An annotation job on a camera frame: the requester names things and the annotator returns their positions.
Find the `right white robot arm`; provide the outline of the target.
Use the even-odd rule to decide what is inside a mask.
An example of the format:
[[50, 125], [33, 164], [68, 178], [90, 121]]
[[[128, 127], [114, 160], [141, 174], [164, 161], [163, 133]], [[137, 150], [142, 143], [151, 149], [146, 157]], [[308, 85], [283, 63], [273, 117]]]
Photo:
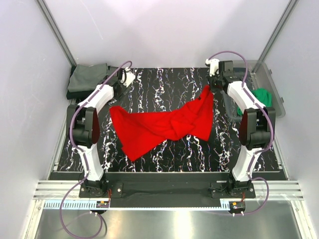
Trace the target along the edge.
[[211, 185], [213, 197], [241, 198], [254, 192], [253, 168], [262, 154], [274, 140], [276, 111], [261, 103], [249, 90], [245, 80], [235, 75], [232, 61], [206, 59], [209, 68], [207, 77], [211, 90], [227, 94], [242, 111], [239, 128], [241, 143], [237, 162], [225, 183]]

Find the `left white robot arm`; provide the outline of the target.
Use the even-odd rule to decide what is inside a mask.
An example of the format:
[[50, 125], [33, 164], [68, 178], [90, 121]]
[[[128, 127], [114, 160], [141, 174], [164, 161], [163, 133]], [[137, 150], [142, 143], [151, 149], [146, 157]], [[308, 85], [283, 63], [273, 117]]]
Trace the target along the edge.
[[100, 137], [99, 112], [113, 98], [120, 97], [134, 78], [129, 67], [118, 68], [99, 82], [89, 96], [67, 109], [66, 135], [77, 150], [84, 168], [83, 179], [79, 181], [83, 197], [104, 197], [110, 192], [97, 147]]

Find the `red t shirt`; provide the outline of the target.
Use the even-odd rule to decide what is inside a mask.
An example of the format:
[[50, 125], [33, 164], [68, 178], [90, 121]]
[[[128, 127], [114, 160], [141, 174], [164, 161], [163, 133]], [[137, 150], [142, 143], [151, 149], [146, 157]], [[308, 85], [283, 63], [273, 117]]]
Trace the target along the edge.
[[190, 134], [207, 141], [213, 125], [213, 94], [207, 85], [193, 101], [171, 112], [128, 113], [111, 107], [110, 116], [122, 151], [135, 161], [165, 140]]

